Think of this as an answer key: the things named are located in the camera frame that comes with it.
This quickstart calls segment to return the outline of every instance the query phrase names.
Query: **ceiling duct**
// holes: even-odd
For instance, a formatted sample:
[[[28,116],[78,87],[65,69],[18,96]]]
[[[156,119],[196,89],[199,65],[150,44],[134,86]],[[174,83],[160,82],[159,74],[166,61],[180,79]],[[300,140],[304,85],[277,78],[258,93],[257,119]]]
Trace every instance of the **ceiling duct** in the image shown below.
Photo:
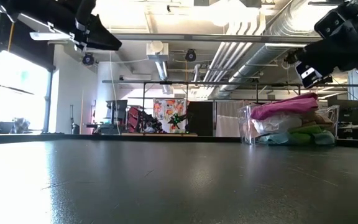
[[[266,29],[265,35],[306,36],[317,35],[313,26],[332,7],[309,6],[310,0],[293,0],[277,17],[272,25]],[[252,44],[248,54],[251,55],[243,66],[234,73],[229,82],[246,82],[249,77],[259,72],[262,67],[247,66],[251,64],[269,64],[283,54],[289,47],[268,47],[265,44]],[[222,85],[218,96],[227,97],[238,85]]]
[[[153,41],[147,44],[147,58],[154,60],[157,66],[158,75],[162,81],[168,80],[167,60],[169,56],[168,44],[161,41]],[[164,94],[172,94],[173,90],[170,85],[162,85]]]

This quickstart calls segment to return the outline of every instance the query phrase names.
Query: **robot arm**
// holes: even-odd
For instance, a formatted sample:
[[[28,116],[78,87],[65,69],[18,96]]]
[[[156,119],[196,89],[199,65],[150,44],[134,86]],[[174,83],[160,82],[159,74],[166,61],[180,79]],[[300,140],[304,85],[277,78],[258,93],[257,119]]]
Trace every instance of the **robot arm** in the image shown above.
[[[343,72],[358,69],[358,0],[329,11],[314,30],[323,39],[290,52],[285,59],[295,64],[305,88],[328,82],[335,68]]]
[[[0,12],[12,22],[24,14],[54,33],[70,36],[81,50],[118,50],[122,43],[102,25],[99,16],[91,14],[95,6],[96,0],[0,0]]]

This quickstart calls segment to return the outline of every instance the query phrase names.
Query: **ceiling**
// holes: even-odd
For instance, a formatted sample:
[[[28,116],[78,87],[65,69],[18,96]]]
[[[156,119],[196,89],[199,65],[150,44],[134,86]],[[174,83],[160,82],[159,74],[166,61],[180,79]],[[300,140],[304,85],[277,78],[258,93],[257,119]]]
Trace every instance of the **ceiling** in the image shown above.
[[[97,0],[93,14],[99,14],[102,23],[113,34],[114,33],[159,33],[159,34],[226,34],[228,25],[222,20],[228,19],[232,14],[246,15],[243,8],[238,13],[225,12],[224,7],[194,7],[195,0]],[[274,7],[266,9],[267,22],[285,5],[289,0],[275,0]],[[36,31],[48,32],[48,29],[32,20],[21,17],[20,20]],[[122,61],[134,61],[146,59],[146,44],[149,41],[123,40],[123,45],[116,52]],[[173,72],[172,70],[193,69],[197,63],[210,64],[220,45],[219,42],[189,42],[170,41],[168,73],[171,80],[184,80],[186,72]],[[188,49],[194,49],[197,54],[195,62],[185,63],[185,53]],[[110,54],[107,51],[94,51],[95,58],[102,61],[109,61]],[[295,69],[284,69],[282,57],[279,57],[272,64],[276,67],[265,67],[260,75],[261,83],[299,83]],[[133,76],[152,75],[158,79],[157,68],[154,61],[144,60],[141,62],[125,63]],[[227,80],[232,73],[226,74]],[[338,73],[338,79],[346,77],[346,74]],[[138,88],[141,85],[123,85],[124,88]]]

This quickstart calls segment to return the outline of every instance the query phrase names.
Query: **clear plastic bin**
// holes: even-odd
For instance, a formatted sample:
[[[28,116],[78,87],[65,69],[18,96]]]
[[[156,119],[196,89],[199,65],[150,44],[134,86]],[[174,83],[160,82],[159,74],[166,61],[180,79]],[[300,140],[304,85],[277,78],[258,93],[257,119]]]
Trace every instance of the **clear plastic bin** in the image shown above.
[[[256,121],[250,117],[252,110],[258,106],[260,105],[248,105],[238,111],[240,137],[244,144],[325,145],[335,142],[339,106],[331,106],[308,114],[276,114],[276,118],[270,117],[271,120],[268,121],[269,118],[264,120],[269,124],[266,126],[258,125],[263,124],[264,121]],[[285,119],[280,119],[281,116],[287,119],[300,119],[301,126],[294,127],[294,122],[286,123]]]

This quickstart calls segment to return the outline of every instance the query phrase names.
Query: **silver ductwork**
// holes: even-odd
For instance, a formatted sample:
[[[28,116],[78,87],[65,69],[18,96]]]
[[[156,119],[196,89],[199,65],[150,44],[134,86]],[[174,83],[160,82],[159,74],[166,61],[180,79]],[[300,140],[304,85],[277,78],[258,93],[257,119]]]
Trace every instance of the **silver ductwork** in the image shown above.
[[[156,61],[155,65],[157,66],[158,75],[162,81],[167,81],[168,72],[167,72],[167,62]],[[163,94],[172,94],[170,85],[162,85]]]
[[[314,12],[307,11],[310,0],[293,0],[292,3],[284,9],[276,21],[265,31],[265,35],[279,35],[279,36],[305,36],[305,35],[314,35],[313,26],[304,28],[302,22],[307,22],[314,25],[320,18],[311,18],[315,16]],[[249,78],[255,73],[259,72],[262,67],[247,66],[255,64],[268,64],[279,57],[281,54],[285,53],[289,47],[268,47],[265,44],[252,44],[252,46],[247,51],[248,55],[251,55],[243,66],[238,69],[237,72],[229,79],[229,82],[246,82]],[[235,90],[238,85],[222,85],[219,88],[218,96],[226,97]]]

